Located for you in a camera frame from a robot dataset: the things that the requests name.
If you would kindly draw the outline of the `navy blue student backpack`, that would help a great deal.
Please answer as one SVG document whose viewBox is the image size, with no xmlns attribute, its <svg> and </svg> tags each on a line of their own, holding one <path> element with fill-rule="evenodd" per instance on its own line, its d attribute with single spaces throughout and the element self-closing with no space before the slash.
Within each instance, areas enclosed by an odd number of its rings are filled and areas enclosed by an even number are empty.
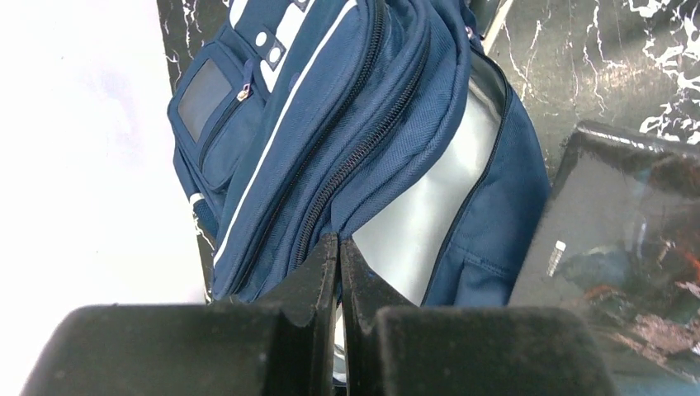
<svg viewBox="0 0 700 396">
<path fill-rule="evenodd" d="M 550 191 L 460 1 L 234 1 L 167 115 L 216 300 L 262 297 L 333 233 L 413 304 L 504 305 Z"/>
</svg>

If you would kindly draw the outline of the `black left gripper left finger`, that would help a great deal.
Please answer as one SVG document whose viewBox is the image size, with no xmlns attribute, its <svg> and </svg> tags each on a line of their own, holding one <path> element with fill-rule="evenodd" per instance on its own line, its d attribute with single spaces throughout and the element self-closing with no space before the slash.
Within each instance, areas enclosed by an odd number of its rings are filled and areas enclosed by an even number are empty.
<svg viewBox="0 0 700 396">
<path fill-rule="evenodd" d="M 330 395 L 338 238 L 251 304 L 93 305 L 56 328 L 25 395 Z"/>
</svg>

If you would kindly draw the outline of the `dark blue crest book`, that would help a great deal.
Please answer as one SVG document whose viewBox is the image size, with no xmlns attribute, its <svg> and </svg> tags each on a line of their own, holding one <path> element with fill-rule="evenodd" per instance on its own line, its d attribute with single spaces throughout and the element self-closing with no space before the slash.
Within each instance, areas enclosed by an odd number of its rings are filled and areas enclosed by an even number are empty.
<svg viewBox="0 0 700 396">
<path fill-rule="evenodd" d="M 623 394 L 698 394 L 698 148 L 578 123 L 509 302 L 578 314 Z"/>
</svg>

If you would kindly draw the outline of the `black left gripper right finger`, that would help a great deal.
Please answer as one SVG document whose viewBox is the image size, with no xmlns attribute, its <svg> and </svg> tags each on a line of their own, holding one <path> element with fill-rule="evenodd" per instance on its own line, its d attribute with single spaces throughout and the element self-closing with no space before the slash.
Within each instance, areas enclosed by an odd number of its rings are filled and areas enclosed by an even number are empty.
<svg viewBox="0 0 700 396">
<path fill-rule="evenodd" d="M 613 395 L 584 323 L 556 308 L 420 308 L 339 246 L 351 395 Z"/>
</svg>

